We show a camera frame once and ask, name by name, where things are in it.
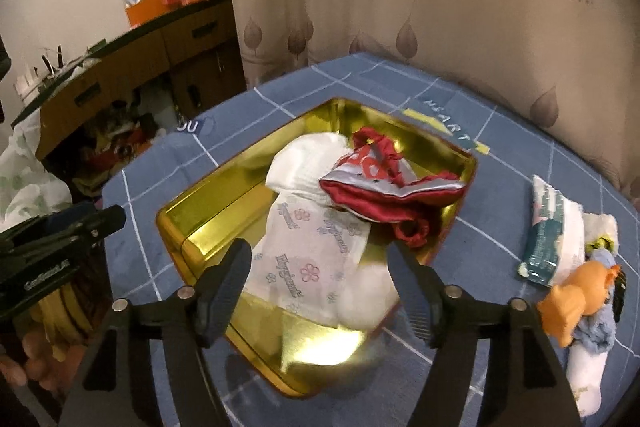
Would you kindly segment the white towel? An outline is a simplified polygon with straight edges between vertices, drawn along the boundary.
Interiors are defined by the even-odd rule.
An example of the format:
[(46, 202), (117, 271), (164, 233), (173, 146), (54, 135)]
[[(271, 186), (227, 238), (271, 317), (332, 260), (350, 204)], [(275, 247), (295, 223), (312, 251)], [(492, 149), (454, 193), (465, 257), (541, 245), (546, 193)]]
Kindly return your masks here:
[(608, 352), (592, 353), (578, 341), (568, 349), (566, 378), (580, 417), (591, 416), (600, 409), (601, 383), (607, 359)]

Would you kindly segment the orange rubber pig toy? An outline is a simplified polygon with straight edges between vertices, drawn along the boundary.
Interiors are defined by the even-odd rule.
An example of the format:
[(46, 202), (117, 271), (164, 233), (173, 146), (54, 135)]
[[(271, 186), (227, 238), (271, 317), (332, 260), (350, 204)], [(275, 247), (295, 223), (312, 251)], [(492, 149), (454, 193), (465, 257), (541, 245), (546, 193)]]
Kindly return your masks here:
[(608, 291), (620, 275), (620, 266), (607, 268), (598, 260), (579, 265), (567, 279), (553, 285), (536, 304), (544, 332), (566, 348), (573, 339), (574, 329), (583, 317), (591, 317), (604, 306)]

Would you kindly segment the light blue towel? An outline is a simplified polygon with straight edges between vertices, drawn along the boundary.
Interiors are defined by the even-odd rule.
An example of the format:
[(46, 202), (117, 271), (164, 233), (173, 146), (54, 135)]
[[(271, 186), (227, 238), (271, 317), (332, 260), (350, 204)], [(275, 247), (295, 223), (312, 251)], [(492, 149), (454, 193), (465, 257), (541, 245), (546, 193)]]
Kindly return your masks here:
[(603, 305), (591, 315), (583, 315), (572, 332), (573, 343), (581, 343), (592, 355), (610, 351), (614, 346), (616, 323), (613, 297), (617, 277), (605, 279)]

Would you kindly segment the green white tissue pack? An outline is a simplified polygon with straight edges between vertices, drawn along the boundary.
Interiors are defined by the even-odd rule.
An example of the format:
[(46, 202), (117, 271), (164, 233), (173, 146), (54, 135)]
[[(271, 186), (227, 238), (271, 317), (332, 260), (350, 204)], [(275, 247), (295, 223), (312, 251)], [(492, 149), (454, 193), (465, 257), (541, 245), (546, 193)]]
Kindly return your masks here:
[(559, 285), (585, 257), (582, 205), (533, 176), (533, 221), (518, 274), (542, 286)]

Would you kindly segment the white green patterned cloth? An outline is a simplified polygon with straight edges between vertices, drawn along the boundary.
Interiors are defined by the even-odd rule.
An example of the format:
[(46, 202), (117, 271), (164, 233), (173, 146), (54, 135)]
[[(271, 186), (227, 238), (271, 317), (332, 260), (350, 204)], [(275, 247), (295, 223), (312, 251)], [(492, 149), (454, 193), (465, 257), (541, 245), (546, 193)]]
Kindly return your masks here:
[(0, 225), (4, 232), (33, 218), (73, 204), (70, 189), (43, 167), (36, 152), (40, 143), (40, 110), (21, 121), (1, 154)]

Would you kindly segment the red gold metal tin box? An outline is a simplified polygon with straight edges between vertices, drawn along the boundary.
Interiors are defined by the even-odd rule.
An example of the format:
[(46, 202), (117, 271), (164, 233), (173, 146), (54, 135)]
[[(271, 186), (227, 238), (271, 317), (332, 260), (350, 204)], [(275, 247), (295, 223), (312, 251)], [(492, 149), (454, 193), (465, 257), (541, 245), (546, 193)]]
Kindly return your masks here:
[[(193, 284), (241, 237), (264, 236), (276, 194), (268, 168), (281, 148), (303, 134), (333, 131), (349, 138), (370, 127), (390, 138), (418, 176), (449, 171), (471, 184), (476, 158), (440, 136), (348, 98), (331, 98), (262, 139), (168, 202), (156, 226), (184, 283)], [(316, 395), (356, 362), (371, 331), (326, 327), (244, 293), (227, 337), (258, 373), (291, 398)]]

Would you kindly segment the brown wooden cabinet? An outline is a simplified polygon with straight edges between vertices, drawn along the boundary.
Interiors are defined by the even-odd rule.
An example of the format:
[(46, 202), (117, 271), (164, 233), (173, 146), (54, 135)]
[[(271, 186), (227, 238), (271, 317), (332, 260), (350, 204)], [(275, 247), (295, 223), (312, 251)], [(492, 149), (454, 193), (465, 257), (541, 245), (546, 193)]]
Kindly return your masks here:
[(36, 157), (145, 83), (163, 79), (181, 115), (192, 118), (246, 90), (231, 0), (190, 4), (102, 46), (98, 62), (73, 78), (64, 74), (13, 122), (40, 116)]

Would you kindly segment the white printed tissue packet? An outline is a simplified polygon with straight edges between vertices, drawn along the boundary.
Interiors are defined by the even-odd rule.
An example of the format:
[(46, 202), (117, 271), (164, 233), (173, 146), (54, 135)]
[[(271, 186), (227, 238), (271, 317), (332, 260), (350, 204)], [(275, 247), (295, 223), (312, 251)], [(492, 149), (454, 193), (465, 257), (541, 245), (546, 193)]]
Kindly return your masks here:
[(318, 324), (338, 324), (337, 300), (366, 249), (370, 225), (291, 192), (271, 205), (244, 291)]

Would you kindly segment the red grey fabric pouch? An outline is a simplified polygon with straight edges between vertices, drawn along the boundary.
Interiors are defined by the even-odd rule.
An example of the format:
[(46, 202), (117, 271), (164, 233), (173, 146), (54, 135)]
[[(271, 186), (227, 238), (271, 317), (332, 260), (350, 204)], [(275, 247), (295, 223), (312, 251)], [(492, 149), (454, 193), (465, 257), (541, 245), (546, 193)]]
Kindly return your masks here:
[(354, 150), (319, 180), (334, 206), (367, 221), (389, 225), (408, 247), (424, 247), (442, 228), (442, 210), (457, 202), (466, 184), (449, 171), (419, 178), (393, 141), (370, 127), (352, 135)]

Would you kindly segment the white folded sock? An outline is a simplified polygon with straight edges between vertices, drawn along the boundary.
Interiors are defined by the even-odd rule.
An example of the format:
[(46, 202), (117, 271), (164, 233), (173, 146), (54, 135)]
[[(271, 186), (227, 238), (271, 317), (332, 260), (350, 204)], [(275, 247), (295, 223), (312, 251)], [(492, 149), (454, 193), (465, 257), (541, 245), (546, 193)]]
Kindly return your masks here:
[(352, 153), (346, 136), (319, 132), (299, 135), (273, 157), (266, 187), (278, 194), (292, 193), (318, 205), (331, 206), (319, 180), (345, 155)]

